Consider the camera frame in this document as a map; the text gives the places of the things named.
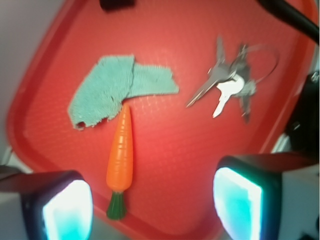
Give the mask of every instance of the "black object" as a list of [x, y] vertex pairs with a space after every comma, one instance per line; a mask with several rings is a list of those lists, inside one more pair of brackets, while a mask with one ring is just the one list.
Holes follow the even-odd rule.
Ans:
[[230, 168], [263, 189], [260, 239], [273, 240], [279, 238], [280, 232], [283, 173], [315, 163], [316, 160], [296, 153], [257, 154], [225, 156], [217, 169]]
[[257, 0], [269, 13], [307, 35], [319, 45], [319, 27], [284, 0]]
[[1, 175], [4, 175], [4, 174], [19, 174], [19, 173], [21, 173], [21, 171], [16, 167], [0, 165], [0, 179], [2, 179]]
[[309, 153], [319, 158], [318, 72], [308, 76], [285, 133], [290, 137], [293, 151]]
[[83, 180], [83, 177], [76, 171], [18, 173], [0, 181], [0, 192], [20, 194], [29, 239], [45, 240], [43, 207], [74, 180]]
[[133, 7], [135, 0], [100, 0], [100, 6], [105, 11], [118, 10], [126, 7]]
[[316, 240], [312, 236], [308, 234], [304, 234], [302, 237], [300, 237], [298, 240]]

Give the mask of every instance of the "red tray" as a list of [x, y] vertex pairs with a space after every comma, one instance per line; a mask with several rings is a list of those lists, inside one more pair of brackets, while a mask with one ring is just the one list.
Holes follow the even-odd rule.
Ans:
[[[292, 0], [314, 22], [313, 0]], [[207, 80], [223, 37], [232, 61], [239, 44], [276, 48], [276, 70], [257, 85], [245, 124], [232, 98], [212, 119], [220, 92], [186, 103]], [[78, 170], [93, 191], [95, 214], [131, 238], [210, 239], [222, 227], [212, 180], [224, 155], [270, 152], [298, 100], [315, 44], [266, 13], [254, 0], [138, 0], [106, 13], [98, 0], [67, 0], [36, 52], [7, 121], [13, 150], [36, 172]], [[84, 77], [104, 55], [134, 54], [141, 64], [168, 66], [179, 94], [129, 100], [134, 135], [134, 179], [125, 193], [127, 216], [110, 221], [106, 168], [117, 118], [95, 128], [72, 128], [67, 108]], [[272, 55], [251, 54], [257, 79]]]

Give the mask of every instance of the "white wall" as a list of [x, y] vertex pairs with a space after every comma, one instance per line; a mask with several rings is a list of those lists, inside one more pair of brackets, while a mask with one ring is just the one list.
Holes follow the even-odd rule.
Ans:
[[64, 0], [0, 0], [0, 159], [17, 87]]

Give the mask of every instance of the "black cable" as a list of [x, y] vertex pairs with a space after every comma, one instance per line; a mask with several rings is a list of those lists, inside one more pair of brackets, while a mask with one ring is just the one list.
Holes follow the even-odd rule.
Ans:
[[307, 35], [319, 45], [319, 27], [284, 0], [257, 0], [269, 13]]

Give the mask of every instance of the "microfiber towel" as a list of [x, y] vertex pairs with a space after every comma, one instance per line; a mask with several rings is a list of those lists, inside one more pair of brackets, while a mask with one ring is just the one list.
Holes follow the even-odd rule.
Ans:
[[133, 82], [134, 56], [103, 57], [85, 78], [69, 106], [76, 129], [95, 126], [102, 119], [113, 119]]
[[147, 95], [177, 94], [179, 87], [167, 67], [134, 65], [133, 82], [126, 98]]
[[133, 55], [102, 57], [71, 101], [72, 125], [81, 130], [81, 123], [94, 127], [103, 119], [111, 120], [126, 98], [176, 94], [179, 87], [172, 77], [169, 68], [137, 64]]

